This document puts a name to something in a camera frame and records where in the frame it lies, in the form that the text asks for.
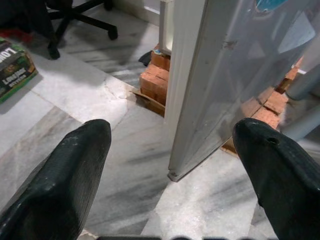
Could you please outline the silver fridge door with sticker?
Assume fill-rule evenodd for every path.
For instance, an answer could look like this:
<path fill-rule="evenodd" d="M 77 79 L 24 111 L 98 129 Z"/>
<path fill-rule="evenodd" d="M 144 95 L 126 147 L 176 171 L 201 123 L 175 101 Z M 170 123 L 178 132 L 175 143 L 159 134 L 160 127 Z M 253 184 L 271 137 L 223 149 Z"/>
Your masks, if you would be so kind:
<path fill-rule="evenodd" d="M 320 34 L 320 0 L 206 0 L 168 166 L 178 182 L 254 115 Z"/>

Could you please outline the black office chair base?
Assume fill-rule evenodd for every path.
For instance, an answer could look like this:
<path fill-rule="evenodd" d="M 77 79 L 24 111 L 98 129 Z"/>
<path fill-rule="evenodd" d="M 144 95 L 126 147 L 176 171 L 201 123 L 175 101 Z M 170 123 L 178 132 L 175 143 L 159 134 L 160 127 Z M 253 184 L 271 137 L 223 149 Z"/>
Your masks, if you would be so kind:
<path fill-rule="evenodd" d="M 53 60 L 60 58 L 58 44 L 67 30 L 68 25 L 73 20 L 106 30 L 109 39 L 112 41 L 118 38 L 118 29 L 115 25 L 84 15 L 84 12 L 99 5 L 103 5 L 106 11 L 111 11 L 114 7 L 113 0 L 88 0 L 75 7 L 73 7 L 72 4 L 73 0 L 49 0 L 47 3 L 47 7 L 52 10 L 48 13 L 50 19 L 61 20 L 61 23 L 54 33 L 54 38 L 50 40 L 47 47 L 49 56 Z"/>

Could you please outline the green printed cardboard box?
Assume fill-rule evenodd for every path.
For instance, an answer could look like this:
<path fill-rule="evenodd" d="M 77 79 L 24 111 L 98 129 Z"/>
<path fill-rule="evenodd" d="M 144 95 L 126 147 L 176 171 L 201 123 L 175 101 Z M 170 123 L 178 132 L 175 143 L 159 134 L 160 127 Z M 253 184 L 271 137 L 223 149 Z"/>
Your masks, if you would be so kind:
<path fill-rule="evenodd" d="M 29 53 L 0 37 L 0 104 L 38 74 Z"/>

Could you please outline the small black floor object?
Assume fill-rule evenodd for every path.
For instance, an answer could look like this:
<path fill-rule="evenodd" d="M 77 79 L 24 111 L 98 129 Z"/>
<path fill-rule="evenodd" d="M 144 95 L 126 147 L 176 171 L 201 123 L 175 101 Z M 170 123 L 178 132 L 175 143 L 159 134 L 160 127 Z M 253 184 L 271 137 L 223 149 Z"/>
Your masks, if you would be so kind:
<path fill-rule="evenodd" d="M 138 61 L 142 63 L 145 67 L 147 67 L 152 60 L 152 53 L 153 50 L 146 52 L 138 59 Z"/>

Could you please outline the red floor item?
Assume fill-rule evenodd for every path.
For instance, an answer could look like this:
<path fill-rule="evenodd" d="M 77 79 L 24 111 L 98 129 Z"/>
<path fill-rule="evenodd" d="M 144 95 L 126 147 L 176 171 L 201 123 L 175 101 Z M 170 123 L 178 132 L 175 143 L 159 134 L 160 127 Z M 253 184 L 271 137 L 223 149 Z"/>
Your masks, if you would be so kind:
<path fill-rule="evenodd" d="M 16 39 L 23 43 L 32 41 L 33 36 L 17 28 L 0 28 L 0 37 L 5 39 Z"/>

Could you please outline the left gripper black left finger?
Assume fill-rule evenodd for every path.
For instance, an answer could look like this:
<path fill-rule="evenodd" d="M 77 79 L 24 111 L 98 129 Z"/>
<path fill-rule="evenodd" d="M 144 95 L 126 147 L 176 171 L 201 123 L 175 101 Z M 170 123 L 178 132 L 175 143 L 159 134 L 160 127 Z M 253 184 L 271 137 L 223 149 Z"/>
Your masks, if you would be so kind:
<path fill-rule="evenodd" d="M 109 122 L 69 132 L 29 174 L 0 214 L 0 240 L 77 240 L 112 142 Z"/>

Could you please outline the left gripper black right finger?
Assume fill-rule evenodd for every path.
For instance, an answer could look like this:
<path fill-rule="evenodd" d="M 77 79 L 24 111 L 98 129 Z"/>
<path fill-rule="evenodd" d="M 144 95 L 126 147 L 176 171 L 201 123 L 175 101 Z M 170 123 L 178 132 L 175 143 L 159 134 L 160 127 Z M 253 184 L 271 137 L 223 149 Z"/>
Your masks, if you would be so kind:
<path fill-rule="evenodd" d="M 240 120 L 232 139 L 278 240 L 320 240 L 320 165 L 261 120 Z"/>

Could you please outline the red clay brick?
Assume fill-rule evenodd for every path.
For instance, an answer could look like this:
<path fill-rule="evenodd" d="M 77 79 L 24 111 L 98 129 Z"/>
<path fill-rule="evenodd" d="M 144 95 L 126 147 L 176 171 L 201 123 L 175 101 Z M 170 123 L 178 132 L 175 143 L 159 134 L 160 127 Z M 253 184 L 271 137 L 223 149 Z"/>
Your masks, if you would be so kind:
<path fill-rule="evenodd" d="M 286 92 L 286 90 L 289 88 L 289 86 L 294 81 L 298 70 L 303 62 L 304 57 L 302 56 L 290 69 L 289 72 L 287 72 L 284 76 L 284 79 L 281 81 L 281 83 L 275 88 L 275 91 L 283 94 Z"/>
<path fill-rule="evenodd" d="M 169 72 L 170 63 L 171 63 L 171 56 L 162 53 L 160 51 L 159 44 L 157 44 L 151 52 L 151 64 Z"/>
<path fill-rule="evenodd" d="M 139 77 L 140 91 L 142 94 L 166 105 L 169 72 L 154 64 L 150 64 Z"/>
<path fill-rule="evenodd" d="M 248 106 L 244 106 L 245 116 L 260 120 L 276 129 L 281 120 L 281 114 L 285 111 L 288 97 L 277 91 L 271 94 L 261 95 L 248 101 Z"/>

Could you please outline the silver mini fridge cabinet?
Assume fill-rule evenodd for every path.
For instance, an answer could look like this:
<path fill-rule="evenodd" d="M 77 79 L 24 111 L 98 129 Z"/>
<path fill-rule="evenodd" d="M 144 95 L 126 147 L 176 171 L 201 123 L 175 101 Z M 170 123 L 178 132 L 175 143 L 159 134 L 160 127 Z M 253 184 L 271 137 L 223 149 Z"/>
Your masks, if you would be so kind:
<path fill-rule="evenodd" d="M 160 0 L 159 50 L 165 55 L 172 54 L 174 38 L 175 0 Z"/>

